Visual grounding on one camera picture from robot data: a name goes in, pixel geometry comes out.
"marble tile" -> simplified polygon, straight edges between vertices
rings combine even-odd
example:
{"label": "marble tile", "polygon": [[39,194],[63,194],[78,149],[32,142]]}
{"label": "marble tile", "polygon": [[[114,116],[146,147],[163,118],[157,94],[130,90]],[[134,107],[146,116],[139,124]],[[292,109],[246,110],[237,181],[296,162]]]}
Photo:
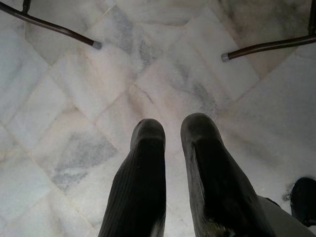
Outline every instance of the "marble tile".
{"label": "marble tile", "polygon": [[195,237],[194,229],[189,228],[172,209],[167,205],[166,222],[164,228],[165,237]]}
{"label": "marble tile", "polygon": [[[225,52],[276,40],[307,35],[311,1],[298,0],[211,0],[209,6],[238,46]],[[295,48],[249,55],[254,69],[264,78]]]}
{"label": "marble tile", "polygon": [[159,110],[148,94],[132,85],[100,116],[96,125],[115,147],[127,155],[134,127],[140,120],[149,118],[156,119],[165,126]]}
{"label": "marble tile", "polygon": [[181,150],[180,127],[194,112],[216,117],[231,99],[203,65],[196,52],[181,40],[158,59],[136,82],[148,94],[165,122],[166,150]]}
{"label": "marble tile", "polygon": [[117,8],[112,8],[88,33],[104,45],[101,50],[78,45],[52,68],[50,74],[94,121],[161,50]]}
{"label": "marble tile", "polygon": [[316,176],[314,65],[292,54],[218,118],[228,150],[256,191],[287,211],[286,190],[300,177]]}
{"label": "marble tile", "polygon": [[183,26],[200,9],[205,0],[117,0],[118,6],[135,22]]}
{"label": "marble tile", "polygon": [[0,121],[7,124],[47,70],[45,61],[11,29],[0,34]]}
{"label": "marble tile", "polygon": [[187,169],[183,151],[175,155],[166,155],[167,203],[176,215],[194,232]]}
{"label": "marble tile", "polygon": [[4,231],[7,237],[89,237],[93,232],[93,228],[57,191],[43,197],[21,218],[10,223]]}
{"label": "marble tile", "polygon": [[6,222],[4,221],[4,219],[2,217],[0,217],[0,236],[4,236],[3,235],[3,230],[6,226]]}
{"label": "marble tile", "polygon": [[[22,0],[13,1],[22,6]],[[29,14],[83,34],[111,5],[111,1],[103,0],[33,0]],[[26,24],[25,39],[49,64],[54,63],[72,44],[77,43],[73,38],[29,23]]]}
{"label": "marble tile", "polygon": [[258,82],[259,77],[246,58],[222,62],[221,55],[237,45],[209,7],[187,25],[186,39],[232,99],[236,100]]}
{"label": "marble tile", "polygon": [[167,51],[182,34],[181,27],[166,26],[159,24],[140,24],[144,31],[151,37],[153,42],[163,51]]}
{"label": "marble tile", "polygon": [[0,161],[15,145],[13,137],[0,125]]}
{"label": "marble tile", "polygon": [[25,148],[32,149],[66,106],[65,94],[46,76],[7,128]]}
{"label": "marble tile", "polygon": [[0,162],[0,216],[12,222],[51,190],[47,175],[19,146]]}
{"label": "marble tile", "polygon": [[108,203],[113,178],[126,154],[117,153],[93,167],[82,181],[67,191],[67,197],[87,221],[99,231]]}
{"label": "marble tile", "polygon": [[295,50],[295,54],[301,57],[316,60],[316,43],[299,46]]}
{"label": "marble tile", "polygon": [[[1,2],[10,7],[14,7],[12,0],[2,0]],[[14,16],[11,16],[4,11],[0,11],[0,31],[10,26],[15,19],[16,18]]]}
{"label": "marble tile", "polygon": [[56,118],[30,155],[67,194],[116,152],[82,113],[72,109]]}
{"label": "marble tile", "polygon": [[[87,32],[87,35],[103,44],[104,50],[101,51],[86,47],[88,57],[93,60],[103,77],[109,74],[108,71],[113,71],[106,67],[106,64],[110,63],[109,57],[118,63],[111,65],[115,70],[117,67],[120,70],[131,67],[133,71],[129,73],[133,77],[133,74],[142,73],[162,53],[145,34],[143,27],[131,22],[117,6],[107,12],[102,20]],[[132,65],[126,65],[126,61],[130,61]]]}

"chair leg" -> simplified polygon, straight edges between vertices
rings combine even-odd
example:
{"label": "chair leg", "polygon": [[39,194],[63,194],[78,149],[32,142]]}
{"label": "chair leg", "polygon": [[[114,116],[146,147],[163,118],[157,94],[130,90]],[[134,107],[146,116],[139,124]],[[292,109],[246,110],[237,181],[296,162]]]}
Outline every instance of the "chair leg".
{"label": "chair leg", "polygon": [[[30,0],[25,0],[24,3],[25,3],[25,11],[27,12],[28,11],[28,8],[30,7]],[[27,13],[24,13],[24,11],[18,11],[2,2],[0,2],[0,10],[12,15],[12,16],[15,16],[21,20],[24,20],[26,22],[29,22],[31,24],[34,24],[34,25],[37,25],[37,26],[40,26],[40,27],[43,27],[43,28],[46,28],[46,29],[49,29],[49,30],[52,30],[52,31],[56,31],[58,33],[61,33],[61,34],[64,34],[64,35],[67,35],[69,37],[72,37],[76,40],[79,40],[83,43],[86,43],[88,45],[91,45],[92,47],[96,48],[96,49],[100,49],[102,47],[101,43],[100,42],[97,42],[97,41],[94,41],[94,40],[91,40],[83,35],[80,35],[74,31],[71,31],[65,27],[62,27],[62,26],[58,26],[58,25],[55,25],[55,24],[52,24],[50,22],[47,22],[47,21],[43,21],[41,19],[38,19],[36,17],[33,17],[33,16],[30,16],[28,15]]]}
{"label": "chair leg", "polygon": [[25,14],[28,14],[28,11],[30,10],[30,6],[31,6],[31,0],[24,0],[22,12]]}
{"label": "chair leg", "polygon": [[242,48],[230,53],[222,54],[222,61],[227,62],[231,59],[242,57],[248,54],[263,52],[268,50],[296,47],[304,44],[310,44],[316,42],[316,0],[312,0],[310,21],[309,21],[309,35],[294,39],[286,39],[269,43],[256,44],[250,47]]}

